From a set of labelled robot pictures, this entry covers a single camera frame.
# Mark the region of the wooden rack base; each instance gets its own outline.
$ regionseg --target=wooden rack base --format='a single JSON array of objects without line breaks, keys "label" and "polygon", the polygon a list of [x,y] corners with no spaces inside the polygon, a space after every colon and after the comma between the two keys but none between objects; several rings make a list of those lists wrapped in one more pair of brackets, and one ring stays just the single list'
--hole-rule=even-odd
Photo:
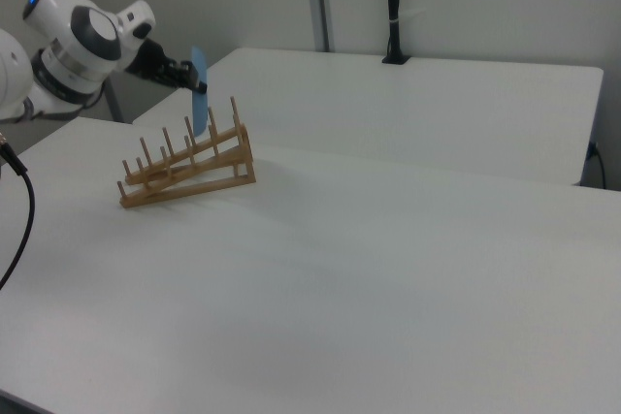
[{"label": "wooden rack base", "polygon": [[[185,126],[188,134],[185,136],[185,149],[183,150],[177,152],[173,150],[168,131],[166,128],[162,128],[168,152],[164,146],[161,146],[162,158],[160,160],[153,161],[151,159],[145,139],[140,138],[146,162],[143,163],[142,159],[138,157],[136,159],[138,170],[132,172],[127,161],[123,160],[126,173],[125,183],[129,186],[139,186],[139,188],[128,192],[123,187],[123,183],[118,181],[117,185],[121,194],[120,204],[125,208],[138,207],[256,182],[248,133],[243,123],[240,122],[237,104],[233,97],[231,97],[231,105],[233,106],[235,126],[218,133],[210,108],[210,138],[199,143],[194,139],[190,121],[186,117]],[[226,150],[218,148],[220,144],[236,138],[238,145],[235,147]],[[199,161],[197,155],[208,149],[212,149],[213,156]],[[244,175],[240,175],[240,166],[245,167]],[[178,183],[191,179],[198,174],[227,167],[233,168],[233,176],[197,182],[189,186],[176,186]]]}]

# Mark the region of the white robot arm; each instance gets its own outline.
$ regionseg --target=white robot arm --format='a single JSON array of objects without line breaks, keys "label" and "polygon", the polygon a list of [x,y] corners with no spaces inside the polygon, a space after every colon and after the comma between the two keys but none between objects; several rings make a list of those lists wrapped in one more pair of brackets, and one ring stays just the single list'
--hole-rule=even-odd
[{"label": "white robot arm", "polygon": [[[23,80],[28,73],[7,68],[7,63],[12,66],[7,57],[17,55],[12,51],[16,42],[6,39],[6,33],[0,36],[0,57],[5,66],[4,71],[0,69],[0,122],[35,117],[71,119],[98,100],[104,80],[113,70],[171,87],[207,92],[207,85],[198,80],[191,62],[178,64],[164,54],[160,45],[147,39],[155,17],[143,0],[118,14],[102,11],[90,0],[28,0],[23,19],[50,43],[32,57],[30,75],[34,83],[25,99],[19,100],[20,96],[9,96],[8,92],[19,83],[13,83],[16,74]],[[4,98],[7,84],[3,80],[11,83]]]}]

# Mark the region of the black cable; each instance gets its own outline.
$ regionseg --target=black cable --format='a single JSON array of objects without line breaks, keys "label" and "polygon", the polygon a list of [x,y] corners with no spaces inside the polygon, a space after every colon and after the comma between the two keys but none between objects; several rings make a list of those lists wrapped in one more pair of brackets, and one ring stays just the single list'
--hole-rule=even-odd
[{"label": "black cable", "polygon": [[593,157],[597,157],[600,162],[600,169],[602,170],[602,188],[606,189],[604,159],[602,158],[600,150],[598,149],[598,144],[590,141],[589,146],[586,150],[586,160],[589,161]]},{"label": "black cable", "polygon": [[2,290],[2,287],[7,282],[7,280],[13,273],[13,270],[16,268],[17,263],[19,262],[19,258],[21,257],[21,254],[23,253],[23,250],[26,247],[26,243],[28,242],[28,239],[30,238],[30,231],[32,230],[32,224],[35,219],[35,191],[32,187],[32,182],[30,181],[30,177],[28,176],[28,174],[24,173],[21,175],[21,177],[23,178],[24,183],[26,183],[26,188],[28,189],[28,199],[30,201],[30,209],[28,211],[28,221],[26,222],[26,230],[23,232],[23,237],[21,238],[21,243],[19,244],[19,249],[17,250],[16,256],[14,257],[11,264],[9,265],[9,268],[5,272],[2,279],[0,280],[0,290]]},{"label": "black cable", "polygon": [[93,107],[95,107],[99,103],[99,101],[101,101],[101,97],[104,95],[105,88],[106,88],[106,82],[104,81],[102,82],[101,88],[99,89],[99,95],[97,96],[97,99],[95,99],[94,102],[91,102],[90,104],[84,104],[82,108],[84,110],[87,110],[87,109],[92,109]]},{"label": "black cable", "polygon": [[30,232],[32,230],[32,224],[35,219],[35,190],[32,187],[32,182],[30,181],[30,177],[28,176],[28,169],[24,167],[24,165],[17,157],[13,148],[7,143],[7,140],[2,134],[0,134],[0,157],[7,161],[7,164],[14,170],[17,176],[21,176],[23,178],[24,183],[26,183],[26,188],[28,189],[28,200],[30,203],[30,208],[28,210],[28,221],[26,222],[26,230],[23,232],[23,237],[21,238],[21,243],[19,244],[19,248],[17,249],[16,256],[11,261],[9,268],[0,279],[0,290],[4,287],[5,283],[15,270],[17,263],[19,262],[19,258],[23,253],[23,250],[26,247],[26,243],[30,238]]},{"label": "black cable", "polygon": [[604,160],[602,159],[601,153],[596,149],[596,155],[598,156],[598,160],[600,161],[600,169],[602,169],[602,188],[605,188],[605,170],[604,170]]}]

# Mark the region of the black pole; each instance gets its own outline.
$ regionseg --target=black pole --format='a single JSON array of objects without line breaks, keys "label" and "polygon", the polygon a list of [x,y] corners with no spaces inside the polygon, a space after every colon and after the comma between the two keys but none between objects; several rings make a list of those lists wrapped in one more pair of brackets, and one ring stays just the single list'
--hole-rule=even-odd
[{"label": "black pole", "polygon": [[383,63],[393,65],[403,65],[409,56],[401,52],[401,38],[399,35],[399,0],[388,0],[388,18],[390,20],[390,42],[388,44],[387,55],[382,60]]}]

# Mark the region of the white table surface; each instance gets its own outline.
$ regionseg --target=white table surface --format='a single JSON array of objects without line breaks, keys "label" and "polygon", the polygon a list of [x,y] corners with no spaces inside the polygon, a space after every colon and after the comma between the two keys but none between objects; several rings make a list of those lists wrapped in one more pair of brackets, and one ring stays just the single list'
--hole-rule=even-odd
[{"label": "white table surface", "polygon": [[[258,143],[545,181],[580,181],[602,70],[317,52],[235,50],[209,70]],[[180,128],[180,90],[135,124]]]},{"label": "white table surface", "polygon": [[[124,210],[139,136],[161,144],[79,118],[23,154],[0,390],[57,414],[621,411],[618,193],[255,144],[256,184]],[[3,269],[15,176],[0,203]]]}]

